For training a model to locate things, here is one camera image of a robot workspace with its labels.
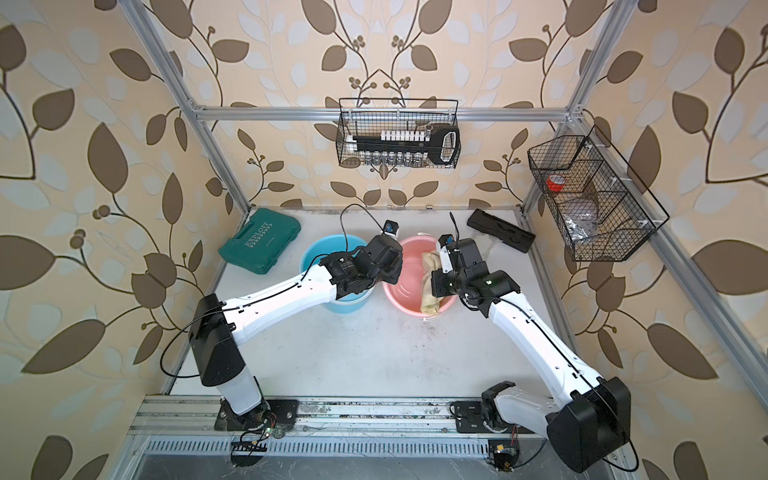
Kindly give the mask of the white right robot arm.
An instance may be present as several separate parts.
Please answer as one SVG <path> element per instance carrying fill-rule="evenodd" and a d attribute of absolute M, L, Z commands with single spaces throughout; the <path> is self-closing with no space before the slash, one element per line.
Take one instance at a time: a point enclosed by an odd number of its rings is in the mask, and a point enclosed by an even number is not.
<path fill-rule="evenodd" d="M 617 377 L 606 379 L 574 353 L 540 318 L 520 286 L 490 271 L 474 240 L 451 234 L 436 243 L 441 266 L 431 274 L 436 297 L 455 296 L 508 335 L 548 393 L 528 393 L 511 381 L 481 395 L 485 426 L 522 426 L 545 438 L 560 460 L 581 473 L 630 443 L 631 394 Z"/>

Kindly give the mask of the beige cleaning cloth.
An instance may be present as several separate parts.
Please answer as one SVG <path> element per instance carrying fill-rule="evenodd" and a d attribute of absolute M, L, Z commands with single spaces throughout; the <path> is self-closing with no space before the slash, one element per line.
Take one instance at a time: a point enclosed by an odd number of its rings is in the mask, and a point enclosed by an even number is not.
<path fill-rule="evenodd" d="M 423 276 L 421 281 L 420 311 L 427 318 L 431 318 L 439 314 L 443 302 L 442 297 L 433 294 L 432 280 L 432 272 L 441 269 L 441 261 L 437 252 L 430 251 L 421 254 L 421 262 Z"/>

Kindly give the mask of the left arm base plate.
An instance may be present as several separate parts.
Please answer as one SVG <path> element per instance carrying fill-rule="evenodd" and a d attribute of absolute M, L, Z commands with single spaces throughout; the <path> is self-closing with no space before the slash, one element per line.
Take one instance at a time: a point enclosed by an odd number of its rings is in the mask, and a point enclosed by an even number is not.
<path fill-rule="evenodd" d="M 298 417 L 298 399 L 264 399 L 254 409 L 238 415 L 230 403 L 221 398 L 220 409 L 216 415 L 214 430 L 243 432 L 256 430 L 258 427 L 277 430 L 284 434 L 294 428 Z"/>

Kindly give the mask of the pink plastic bucket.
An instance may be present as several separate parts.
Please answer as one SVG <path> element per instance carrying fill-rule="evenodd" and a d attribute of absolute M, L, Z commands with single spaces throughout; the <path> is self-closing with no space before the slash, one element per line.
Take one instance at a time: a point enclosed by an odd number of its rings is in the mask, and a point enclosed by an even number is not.
<path fill-rule="evenodd" d="M 449 310 L 456 296 L 433 297 L 431 273 L 441 268 L 438 241 L 417 235 L 401 241 L 402 268 L 396 284 L 384 284 L 389 301 L 401 312 L 422 320 L 434 319 Z"/>

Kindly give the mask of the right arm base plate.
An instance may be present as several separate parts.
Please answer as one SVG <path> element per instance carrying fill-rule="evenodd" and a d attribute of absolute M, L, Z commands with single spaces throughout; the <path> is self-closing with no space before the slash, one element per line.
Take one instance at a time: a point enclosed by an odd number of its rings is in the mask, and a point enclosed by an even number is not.
<path fill-rule="evenodd" d="M 449 405 L 449 413 L 460 434 L 492 433 L 482 416 L 481 403 L 477 400 L 454 401 Z"/>

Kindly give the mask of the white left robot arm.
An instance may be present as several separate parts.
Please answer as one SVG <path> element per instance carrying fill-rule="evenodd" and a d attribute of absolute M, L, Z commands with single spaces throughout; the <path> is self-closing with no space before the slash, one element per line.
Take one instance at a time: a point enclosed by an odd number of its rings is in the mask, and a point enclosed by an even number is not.
<path fill-rule="evenodd" d="M 314 306 L 362 294 L 379 283 L 396 284 L 403 264 L 398 232 L 399 225 L 388 220 L 367 245 L 322 256 L 282 283 L 228 300 L 214 294 L 201 299 L 188 333 L 201 384 L 216 388 L 236 416 L 265 411 L 261 388 L 240 347 Z"/>

